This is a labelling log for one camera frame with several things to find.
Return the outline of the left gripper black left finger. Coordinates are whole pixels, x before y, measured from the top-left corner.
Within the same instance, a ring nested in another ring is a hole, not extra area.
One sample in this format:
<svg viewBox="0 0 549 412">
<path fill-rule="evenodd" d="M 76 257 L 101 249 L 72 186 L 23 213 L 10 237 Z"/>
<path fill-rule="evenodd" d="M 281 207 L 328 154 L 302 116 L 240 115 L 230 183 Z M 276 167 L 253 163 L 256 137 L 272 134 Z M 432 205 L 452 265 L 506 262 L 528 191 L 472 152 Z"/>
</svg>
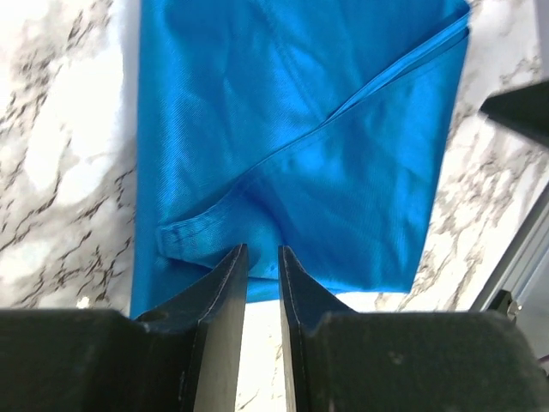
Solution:
<svg viewBox="0 0 549 412">
<path fill-rule="evenodd" d="M 136 319 L 112 309 L 2 311 L 2 410 L 234 410 L 247 278 L 239 245 Z"/>
</svg>

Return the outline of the blue cloth napkin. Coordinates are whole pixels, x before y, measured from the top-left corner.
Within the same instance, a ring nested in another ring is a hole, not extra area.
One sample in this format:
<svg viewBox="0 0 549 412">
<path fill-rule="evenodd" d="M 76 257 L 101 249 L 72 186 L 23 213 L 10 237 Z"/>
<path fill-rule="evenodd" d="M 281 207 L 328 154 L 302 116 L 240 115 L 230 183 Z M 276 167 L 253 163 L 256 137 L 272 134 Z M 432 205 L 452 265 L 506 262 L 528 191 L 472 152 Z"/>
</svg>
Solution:
<svg viewBox="0 0 549 412">
<path fill-rule="evenodd" d="M 249 248 L 335 293 L 412 287 L 468 47 L 464 1 L 145 1 L 139 315 Z"/>
</svg>

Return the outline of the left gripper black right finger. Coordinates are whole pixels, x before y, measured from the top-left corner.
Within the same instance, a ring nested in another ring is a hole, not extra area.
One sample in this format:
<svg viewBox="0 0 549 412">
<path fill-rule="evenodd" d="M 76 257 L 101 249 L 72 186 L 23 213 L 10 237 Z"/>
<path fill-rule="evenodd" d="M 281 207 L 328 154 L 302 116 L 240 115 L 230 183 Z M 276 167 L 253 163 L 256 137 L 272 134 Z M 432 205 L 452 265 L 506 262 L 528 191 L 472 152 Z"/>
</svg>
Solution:
<svg viewBox="0 0 549 412">
<path fill-rule="evenodd" d="M 548 381 L 494 312 L 356 312 L 278 251 L 290 411 L 545 411 Z"/>
</svg>

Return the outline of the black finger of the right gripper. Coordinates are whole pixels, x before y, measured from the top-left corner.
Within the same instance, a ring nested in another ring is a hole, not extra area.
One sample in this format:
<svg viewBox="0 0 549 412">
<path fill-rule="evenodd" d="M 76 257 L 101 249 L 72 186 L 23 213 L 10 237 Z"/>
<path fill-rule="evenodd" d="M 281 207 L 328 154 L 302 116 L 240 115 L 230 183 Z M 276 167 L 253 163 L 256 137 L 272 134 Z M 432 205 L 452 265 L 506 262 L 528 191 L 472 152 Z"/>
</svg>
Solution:
<svg viewBox="0 0 549 412">
<path fill-rule="evenodd" d="M 490 120 L 548 148 L 548 81 L 488 97 L 480 111 Z"/>
</svg>

